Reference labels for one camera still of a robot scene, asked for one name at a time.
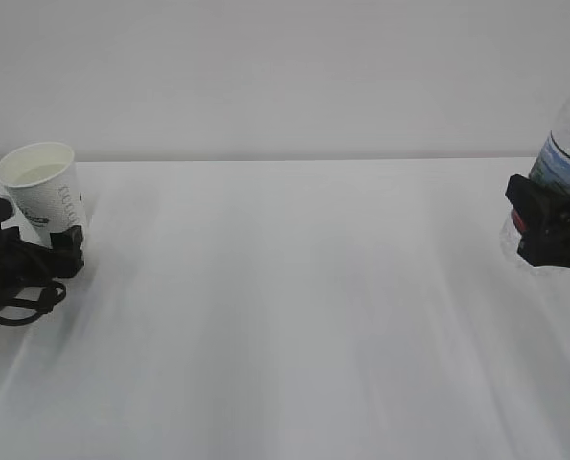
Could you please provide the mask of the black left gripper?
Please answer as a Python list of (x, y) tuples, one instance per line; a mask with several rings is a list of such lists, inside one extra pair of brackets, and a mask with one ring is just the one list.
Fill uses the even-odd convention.
[(53, 278), (74, 278), (84, 268), (81, 250), (84, 235), (81, 225), (50, 234), (52, 249), (47, 249), (44, 264)]

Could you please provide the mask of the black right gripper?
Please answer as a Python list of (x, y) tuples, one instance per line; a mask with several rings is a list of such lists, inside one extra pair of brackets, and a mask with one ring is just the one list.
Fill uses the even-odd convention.
[(515, 174), (505, 196), (522, 235), (517, 254), (532, 267), (570, 269), (570, 195)]

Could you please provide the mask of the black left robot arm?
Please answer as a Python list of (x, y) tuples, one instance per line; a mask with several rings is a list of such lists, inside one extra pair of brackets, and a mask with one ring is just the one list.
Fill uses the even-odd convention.
[(21, 239), (17, 226), (2, 224), (14, 206), (0, 196), (0, 326), (21, 327), (51, 313), (67, 295), (64, 279), (84, 268), (82, 229), (78, 225), (51, 236), (50, 248)]

